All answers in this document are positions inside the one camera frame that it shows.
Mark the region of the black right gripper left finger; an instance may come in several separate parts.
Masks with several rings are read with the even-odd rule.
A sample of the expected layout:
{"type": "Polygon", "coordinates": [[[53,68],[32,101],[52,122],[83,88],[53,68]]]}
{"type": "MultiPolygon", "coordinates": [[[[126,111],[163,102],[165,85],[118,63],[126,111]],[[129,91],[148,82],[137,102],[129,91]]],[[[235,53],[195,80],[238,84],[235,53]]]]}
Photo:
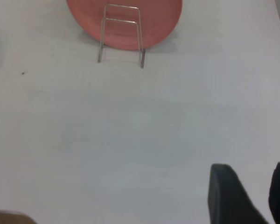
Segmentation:
{"type": "Polygon", "coordinates": [[[267,223],[227,164],[213,164],[210,168],[208,208],[211,224],[267,223]]]}

